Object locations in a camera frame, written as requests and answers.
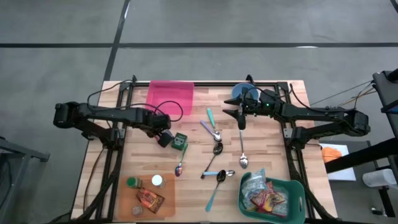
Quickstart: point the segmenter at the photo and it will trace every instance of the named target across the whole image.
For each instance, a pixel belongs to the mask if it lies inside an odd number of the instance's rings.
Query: cutting board
[[[136,176],[142,180],[142,187],[150,190],[165,198],[162,206],[156,214],[144,207],[138,201],[136,194],[138,189],[132,189],[127,186],[126,182],[129,176],[121,178],[119,183],[119,207],[117,219],[120,222],[130,222],[136,220],[164,220],[165,217],[172,217],[175,215],[175,179],[174,174],[162,174],[166,180],[166,184],[162,188],[152,185],[153,175],[139,175]],[[142,214],[139,216],[132,215],[132,208],[140,205],[142,207]]]

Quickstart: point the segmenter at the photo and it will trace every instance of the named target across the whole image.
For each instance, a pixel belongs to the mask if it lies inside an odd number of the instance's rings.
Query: food wrapper
[[[257,212],[286,217],[288,212],[287,192],[283,189],[274,190],[272,182],[267,183],[267,188],[251,199],[252,203],[257,206]]]
[[[262,190],[266,190],[266,170],[263,168],[257,172],[253,172],[241,186],[243,194],[243,205],[246,210],[255,210],[257,206],[251,202],[251,199],[257,196]]]
[[[137,192],[136,197],[144,207],[148,208],[153,213],[157,213],[165,200],[162,196],[146,190],[145,188],[141,188]]]

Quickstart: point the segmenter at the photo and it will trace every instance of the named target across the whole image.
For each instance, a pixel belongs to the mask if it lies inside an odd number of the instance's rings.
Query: green basket
[[[273,178],[267,178],[268,181],[272,181],[274,189],[283,189],[289,195],[288,201],[288,213],[286,217],[278,217],[276,215],[257,213],[246,211],[243,206],[243,194],[241,193],[242,182],[250,177],[251,173],[247,172],[242,176],[241,183],[239,185],[238,195],[238,208],[241,213],[250,218],[256,218],[275,224],[302,224],[305,221],[305,194],[304,188],[300,182],[296,180],[284,181]]]

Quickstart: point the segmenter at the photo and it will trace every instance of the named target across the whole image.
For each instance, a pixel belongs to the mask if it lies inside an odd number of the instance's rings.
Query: small green container
[[[138,177],[129,177],[126,183],[132,189],[140,189],[142,187],[142,180]]]
[[[257,213],[246,211],[243,206],[243,194],[241,193],[242,182],[250,177],[251,173],[247,172],[242,176],[238,192],[238,208],[241,213],[247,217],[264,220],[275,224],[303,224],[305,221],[305,194],[304,188],[300,182],[296,180],[284,181],[273,178],[267,178],[272,181],[275,190],[284,189],[288,195],[288,213],[286,217],[278,217],[272,214]]]

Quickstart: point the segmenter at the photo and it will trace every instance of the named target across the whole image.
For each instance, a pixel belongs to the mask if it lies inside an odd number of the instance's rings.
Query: spoon
[[[226,172],[225,172],[225,170],[221,170],[221,171],[217,174],[217,186],[216,186],[216,189],[214,189],[214,192],[213,192],[213,195],[212,195],[211,198],[210,198],[210,201],[209,201],[209,202],[207,203],[207,205],[206,205],[206,208],[205,208],[206,212],[210,212],[211,206],[213,205],[214,196],[216,195],[216,192],[217,192],[218,185],[219,185],[220,183],[224,182],[225,177],[226,177]]]
[[[239,159],[239,164],[243,169],[246,169],[249,164],[248,158],[243,153],[243,137],[242,137],[242,130],[239,130],[239,137],[241,138],[241,149],[242,149],[242,156]]]
[[[213,158],[211,158],[211,161],[210,161],[209,165],[206,167],[205,172],[209,169],[211,162],[213,162],[213,159],[214,159],[216,156],[218,156],[218,155],[221,154],[221,152],[223,151],[223,148],[224,148],[224,146],[223,146],[223,143],[222,143],[222,142],[218,142],[218,143],[214,146],[214,148],[213,148],[213,154],[214,154],[214,156],[213,156]],[[201,179],[204,179],[204,178],[205,178],[205,175],[202,174],[202,175],[200,176],[200,178],[201,178]]]
[[[217,136],[220,136],[220,138],[221,138],[221,134],[216,130],[216,124],[215,124],[214,119],[213,119],[213,113],[211,112],[210,108],[207,108],[207,115],[210,118],[211,125],[213,125],[214,134],[217,135]]]
[[[204,121],[200,121],[201,125],[206,128],[206,130],[213,136],[213,139],[220,142],[221,141],[221,134],[218,133],[213,133],[213,131],[207,126],[207,124]]]
[[[209,171],[206,171],[206,172],[203,172],[203,175],[217,175],[218,174],[218,172],[209,172]],[[226,171],[226,175],[228,176],[228,177],[232,177],[233,175],[235,174],[235,170],[227,170]]]
[[[182,156],[180,159],[180,163],[175,167],[174,174],[176,177],[179,177],[182,174],[182,159],[184,158],[185,151],[187,150],[188,144],[185,143],[184,148],[182,149]]]

